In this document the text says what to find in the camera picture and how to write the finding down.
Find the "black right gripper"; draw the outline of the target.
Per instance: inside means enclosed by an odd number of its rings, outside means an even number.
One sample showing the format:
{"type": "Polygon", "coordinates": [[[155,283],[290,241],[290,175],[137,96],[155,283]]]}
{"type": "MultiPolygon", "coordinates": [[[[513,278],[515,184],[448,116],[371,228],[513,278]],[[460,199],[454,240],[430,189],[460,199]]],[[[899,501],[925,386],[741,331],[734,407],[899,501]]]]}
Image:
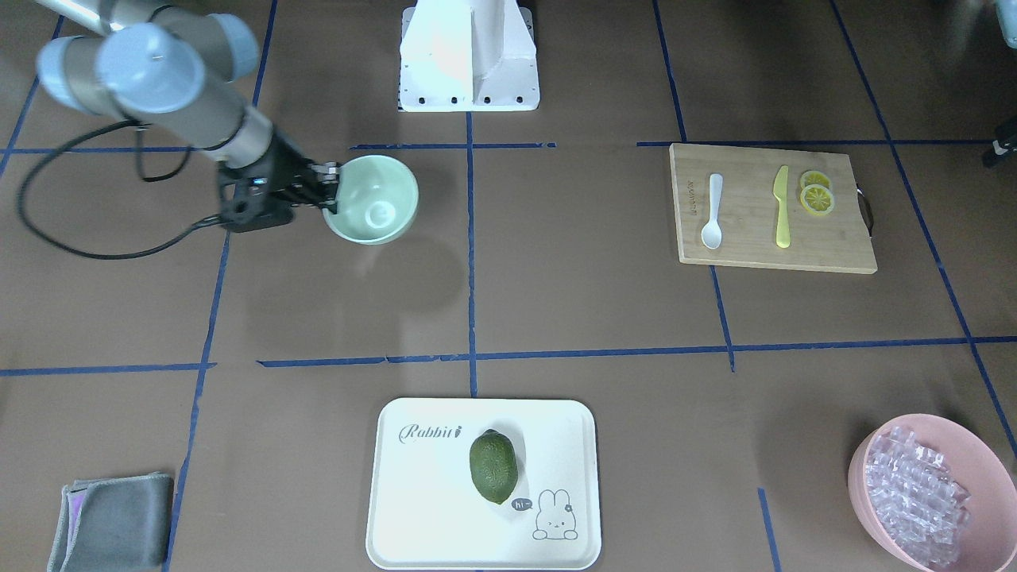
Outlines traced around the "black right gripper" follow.
{"type": "Polygon", "coordinates": [[[234,233],[283,226],[295,206],[338,213],[341,164],[313,163],[286,135],[273,135],[261,159],[240,168],[218,163],[219,223],[234,233]]]}

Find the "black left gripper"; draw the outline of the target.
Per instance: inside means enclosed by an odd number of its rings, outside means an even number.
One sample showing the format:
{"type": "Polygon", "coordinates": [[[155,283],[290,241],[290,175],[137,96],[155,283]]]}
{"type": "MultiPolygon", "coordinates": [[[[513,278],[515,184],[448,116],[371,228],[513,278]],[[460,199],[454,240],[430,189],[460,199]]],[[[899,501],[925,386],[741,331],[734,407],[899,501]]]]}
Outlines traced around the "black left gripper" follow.
{"type": "Polygon", "coordinates": [[[1016,152],[1016,119],[1003,121],[994,129],[994,141],[988,151],[982,153],[982,165],[995,167],[1016,152]]]}

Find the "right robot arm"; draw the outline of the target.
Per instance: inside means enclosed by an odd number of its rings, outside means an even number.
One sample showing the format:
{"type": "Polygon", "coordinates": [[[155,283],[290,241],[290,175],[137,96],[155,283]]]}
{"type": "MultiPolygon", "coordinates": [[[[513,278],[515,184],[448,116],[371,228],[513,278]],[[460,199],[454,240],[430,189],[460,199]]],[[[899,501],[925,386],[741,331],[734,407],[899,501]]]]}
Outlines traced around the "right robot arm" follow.
{"type": "Polygon", "coordinates": [[[168,1],[46,1],[91,37],[58,37],[37,75],[66,107],[164,128],[215,161],[219,213],[233,232],[290,223],[294,207],[338,211],[338,164],[306,158],[234,90],[259,66],[259,44],[232,14],[168,1]]]}

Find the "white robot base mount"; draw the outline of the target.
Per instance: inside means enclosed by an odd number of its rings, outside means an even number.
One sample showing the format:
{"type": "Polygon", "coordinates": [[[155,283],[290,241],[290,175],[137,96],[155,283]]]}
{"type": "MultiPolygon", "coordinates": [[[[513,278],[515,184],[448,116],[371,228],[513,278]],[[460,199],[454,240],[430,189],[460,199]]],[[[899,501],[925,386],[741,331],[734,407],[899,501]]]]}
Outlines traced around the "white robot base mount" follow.
{"type": "Polygon", "coordinates": [[[522,112],[541,100],[534,11],[520,1],[418,1],[402,13],[397,108],[522,112]]]}

